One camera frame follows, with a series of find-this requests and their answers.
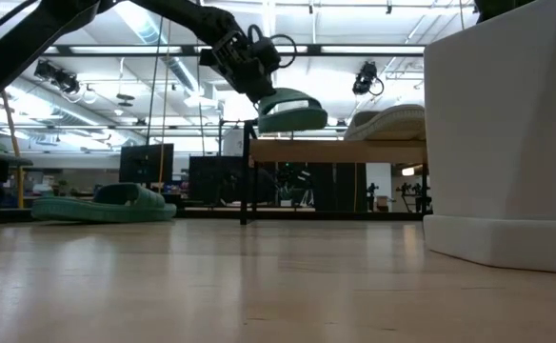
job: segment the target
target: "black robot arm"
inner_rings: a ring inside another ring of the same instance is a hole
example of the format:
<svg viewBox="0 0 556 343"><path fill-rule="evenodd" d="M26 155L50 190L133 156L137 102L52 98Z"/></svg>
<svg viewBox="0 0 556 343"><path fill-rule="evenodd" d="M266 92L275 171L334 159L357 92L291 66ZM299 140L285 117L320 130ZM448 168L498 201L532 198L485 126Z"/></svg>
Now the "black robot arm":
<svg viewBox="0 0 556 343"><path fill-rule="evenodd" d="M0 39L0 93L58 38L79 30L96 14L123 0L41 0L39 6ZM268 39L253 42L225 10L189 0L132 0L190 29L212 47L201 52L200 64L221 74L250 101L275 93L270 74L280 57Z"/></svg>

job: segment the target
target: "green slide sandal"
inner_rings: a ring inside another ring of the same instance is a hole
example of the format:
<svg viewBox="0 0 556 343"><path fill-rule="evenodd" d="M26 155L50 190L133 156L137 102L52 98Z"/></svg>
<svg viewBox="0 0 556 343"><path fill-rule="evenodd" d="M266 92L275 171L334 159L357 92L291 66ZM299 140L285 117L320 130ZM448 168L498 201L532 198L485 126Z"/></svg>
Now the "green slide sandal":
<svg viewBox="0 0 556 343"><path fill-rule="evenodd" d="M166 204L161 194L130 183L105 186L93 201L48 197L32 205L32 216L40 220L136 223L170 220L175 214L176 206Z"/></svg>
<svg viewBox="0 0 556 343"><path fill-rule="evenodd" d="M278 104L308 101L306 108L269 112ZM320 130L327 125L327 112L318 100L309 95L285 88L277 88L272 96L259 101L259 133Z"/></svg>

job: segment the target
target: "white platform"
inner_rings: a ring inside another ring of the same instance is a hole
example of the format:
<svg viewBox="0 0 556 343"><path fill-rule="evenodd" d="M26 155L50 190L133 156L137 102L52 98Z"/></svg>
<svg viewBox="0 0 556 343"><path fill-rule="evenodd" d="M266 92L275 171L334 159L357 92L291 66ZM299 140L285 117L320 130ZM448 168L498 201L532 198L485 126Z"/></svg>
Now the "white platform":
<svg viewBox="0 0 556 343"><path fill-rule="evenodd" d="M426 49L430 249L556 272L556 0Z"/></svg>

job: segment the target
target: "wooden floor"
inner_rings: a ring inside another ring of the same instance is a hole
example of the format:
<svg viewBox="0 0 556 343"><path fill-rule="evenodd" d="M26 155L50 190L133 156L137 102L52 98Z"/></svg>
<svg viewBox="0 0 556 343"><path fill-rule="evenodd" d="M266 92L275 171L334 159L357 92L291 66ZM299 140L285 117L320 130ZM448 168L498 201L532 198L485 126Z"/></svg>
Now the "wooden floor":
<svg viewBox="0 0 556 343"><path fill-rule="evenodd" d="M419 224L6 226L0 342L556 342L556 274L427 252Z"/></svg>

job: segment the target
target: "white base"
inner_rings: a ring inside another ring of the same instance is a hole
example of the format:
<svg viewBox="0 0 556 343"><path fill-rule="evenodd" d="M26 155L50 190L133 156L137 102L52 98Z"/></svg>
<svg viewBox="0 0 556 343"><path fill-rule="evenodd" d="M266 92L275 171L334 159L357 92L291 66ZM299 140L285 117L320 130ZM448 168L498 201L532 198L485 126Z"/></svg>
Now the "white base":
<svg viewBox="0 0 556 343"><path fill-rule="evenodd" d="M556 221L429 215L427 247L472 262L556 272Z"/></svg>

